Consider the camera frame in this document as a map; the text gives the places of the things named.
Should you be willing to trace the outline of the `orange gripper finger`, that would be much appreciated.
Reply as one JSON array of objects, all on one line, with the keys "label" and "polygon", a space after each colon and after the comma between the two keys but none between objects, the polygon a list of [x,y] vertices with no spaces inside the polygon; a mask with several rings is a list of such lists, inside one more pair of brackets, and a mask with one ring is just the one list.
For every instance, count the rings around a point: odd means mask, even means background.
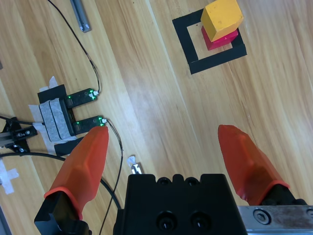
[{"label": "orange gripper finger", "polygon": [[307,204],[293,196],[290,186],[247,133],[233,125],[220,125],[218,139],[234,189],[250,206]]},{"label": "orange gripper finger", "polygon": [[34,224],[42,235],[90,235],[82,211],[97,194],[109,143],[106,126],[92,128],[66,157],[44,195]]}]

